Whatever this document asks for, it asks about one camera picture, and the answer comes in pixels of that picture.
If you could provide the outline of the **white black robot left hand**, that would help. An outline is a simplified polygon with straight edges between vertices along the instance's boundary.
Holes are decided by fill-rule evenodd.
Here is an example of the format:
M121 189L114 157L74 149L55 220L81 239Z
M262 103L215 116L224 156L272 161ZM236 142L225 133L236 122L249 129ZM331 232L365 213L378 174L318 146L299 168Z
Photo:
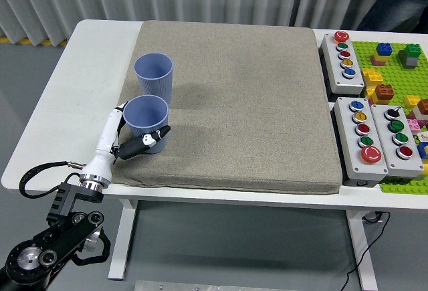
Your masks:
M117 158L155 154L166 145L169 106L155 95L142 95L113 109L104 126L93 159L82 169L80 185L95 191L112 182Z

